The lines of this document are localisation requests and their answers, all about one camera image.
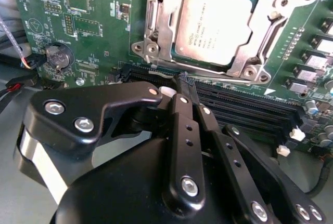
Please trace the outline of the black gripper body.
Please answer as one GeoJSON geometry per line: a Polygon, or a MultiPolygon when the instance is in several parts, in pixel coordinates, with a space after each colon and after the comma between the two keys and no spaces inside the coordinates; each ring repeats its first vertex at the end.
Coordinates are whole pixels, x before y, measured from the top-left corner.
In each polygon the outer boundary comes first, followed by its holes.
{"type": "Polygon", "coordinates": [[[169,142],[147,140],[78,178],[63,195],[55,223],[246,223],[218,162],[202,156],[206,202],[193,217],[162,199],[169,142]]]}

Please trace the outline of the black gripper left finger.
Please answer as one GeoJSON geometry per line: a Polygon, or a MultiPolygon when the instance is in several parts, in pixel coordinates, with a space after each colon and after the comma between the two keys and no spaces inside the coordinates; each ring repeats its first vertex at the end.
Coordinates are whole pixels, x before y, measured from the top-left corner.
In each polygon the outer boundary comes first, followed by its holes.
{"type": "Polygon", "coordinates": [[[15,155],[20,171],[60,201],[81,176],[147,140],[169,142],[163,193],[200,203],[183,190],[187,178],[203,184],[200,127],[183,94],[168,96],[147,81],[45,90],[25,110],[15,155]]]}

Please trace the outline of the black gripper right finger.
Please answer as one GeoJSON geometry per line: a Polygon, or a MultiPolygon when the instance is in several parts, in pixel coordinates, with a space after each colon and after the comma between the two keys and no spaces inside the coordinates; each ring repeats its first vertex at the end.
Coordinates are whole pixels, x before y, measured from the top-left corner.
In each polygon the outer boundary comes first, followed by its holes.
{"type": "Polygon", "coordinates": [[[195,82],[186,88],[196,106],[200,136],[221,165],[234,199],[235,223],[326,223],[321,209],[239,127],[217,123],[200,104],[195,82]]]}

